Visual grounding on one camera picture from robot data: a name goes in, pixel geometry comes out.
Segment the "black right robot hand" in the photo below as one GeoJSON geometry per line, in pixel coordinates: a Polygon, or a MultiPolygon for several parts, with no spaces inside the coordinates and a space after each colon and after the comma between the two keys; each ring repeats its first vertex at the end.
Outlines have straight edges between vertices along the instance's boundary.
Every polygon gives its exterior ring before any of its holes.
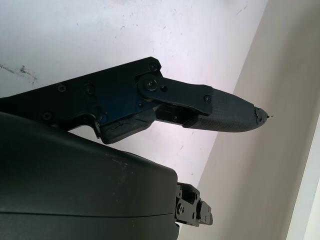
{"type": "Polygon", "coordinates": [[[165,78],[147,57],[0,100],[3,240],[175,240],[212,225],[176,172],[110,144],[154,121],[241,133],[268,114],[207,85],[165,78]]]}

